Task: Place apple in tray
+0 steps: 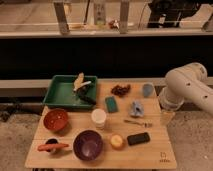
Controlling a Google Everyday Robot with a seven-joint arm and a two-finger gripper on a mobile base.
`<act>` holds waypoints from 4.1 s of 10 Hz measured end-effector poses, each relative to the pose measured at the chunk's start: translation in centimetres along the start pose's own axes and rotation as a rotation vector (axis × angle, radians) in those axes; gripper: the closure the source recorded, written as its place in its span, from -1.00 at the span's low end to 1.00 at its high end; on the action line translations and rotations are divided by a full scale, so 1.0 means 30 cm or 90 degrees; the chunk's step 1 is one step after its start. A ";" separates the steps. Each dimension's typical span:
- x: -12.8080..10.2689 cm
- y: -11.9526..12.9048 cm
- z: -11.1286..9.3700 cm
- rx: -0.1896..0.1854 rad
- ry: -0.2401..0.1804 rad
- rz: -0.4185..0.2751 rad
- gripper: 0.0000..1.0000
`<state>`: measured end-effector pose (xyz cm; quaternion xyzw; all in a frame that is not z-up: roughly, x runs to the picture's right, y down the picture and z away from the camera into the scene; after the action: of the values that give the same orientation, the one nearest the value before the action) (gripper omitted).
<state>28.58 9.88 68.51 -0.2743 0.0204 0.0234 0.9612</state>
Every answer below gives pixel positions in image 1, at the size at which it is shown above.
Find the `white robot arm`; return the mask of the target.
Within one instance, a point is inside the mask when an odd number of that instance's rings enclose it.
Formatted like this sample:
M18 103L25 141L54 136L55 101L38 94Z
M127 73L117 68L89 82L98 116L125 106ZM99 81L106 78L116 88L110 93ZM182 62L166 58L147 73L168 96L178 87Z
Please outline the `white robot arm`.
M166 126L172 120L185 99L213 115L213 89L204 83L206 78L206 68L197 62L174 68L166 74L166 86L158 96L162 125Z

